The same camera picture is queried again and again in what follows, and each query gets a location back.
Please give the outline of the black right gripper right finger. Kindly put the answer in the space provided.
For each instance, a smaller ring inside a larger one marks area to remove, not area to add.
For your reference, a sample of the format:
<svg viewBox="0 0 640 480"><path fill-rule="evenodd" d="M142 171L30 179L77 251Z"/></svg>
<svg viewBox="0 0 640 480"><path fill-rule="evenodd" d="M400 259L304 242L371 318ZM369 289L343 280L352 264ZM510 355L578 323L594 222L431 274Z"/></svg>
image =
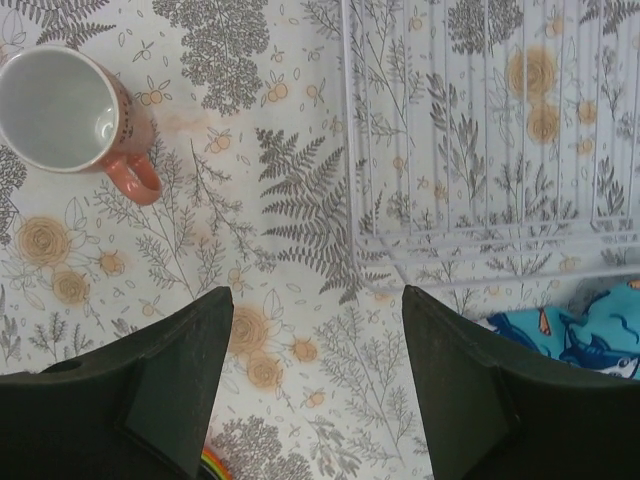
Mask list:
<svg viewBox="0 0 640 480"><path fill-rule="evenodd" d="M402 318L435 478L638 478L638 381L550 359L415 286Z"/></svg>

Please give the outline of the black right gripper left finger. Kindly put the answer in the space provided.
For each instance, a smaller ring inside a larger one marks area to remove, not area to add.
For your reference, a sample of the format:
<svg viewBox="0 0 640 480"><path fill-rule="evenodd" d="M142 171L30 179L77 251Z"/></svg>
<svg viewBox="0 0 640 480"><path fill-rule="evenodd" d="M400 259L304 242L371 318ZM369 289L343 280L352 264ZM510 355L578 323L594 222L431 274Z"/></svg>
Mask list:
<svg viewBox="0 0 640 480"><path fill-rule="evenodd" d="M2 376L2 478L195 478L232 316L217 287L89 353Z"/></svg>

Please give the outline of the white wire dish rack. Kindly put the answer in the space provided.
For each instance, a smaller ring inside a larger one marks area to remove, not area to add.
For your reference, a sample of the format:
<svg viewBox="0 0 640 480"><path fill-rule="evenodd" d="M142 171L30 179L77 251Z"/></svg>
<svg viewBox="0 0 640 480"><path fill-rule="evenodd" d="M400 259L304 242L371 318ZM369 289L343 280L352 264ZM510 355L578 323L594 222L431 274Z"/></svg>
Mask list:
<svg viewBox="0 0 640 480"><path fill-rule="evenodd" d="M345 1L363 283L639 271L635 1Z"/></svg>

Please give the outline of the salmon pink ceramic mug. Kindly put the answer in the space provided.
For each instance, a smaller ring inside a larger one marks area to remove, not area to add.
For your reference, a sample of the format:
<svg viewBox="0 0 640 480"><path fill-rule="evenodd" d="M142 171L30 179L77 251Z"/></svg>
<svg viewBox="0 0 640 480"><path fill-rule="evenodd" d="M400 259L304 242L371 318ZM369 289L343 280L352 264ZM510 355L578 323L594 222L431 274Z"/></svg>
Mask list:
<svg viewBox="0 0 640 480"><path fill-rule="evenodd" d="M155 137L150 114L114 74L76 50L40 45L2 66L1 136L42 170L101 170L139 205L161 196L148 156Z"/></svg>

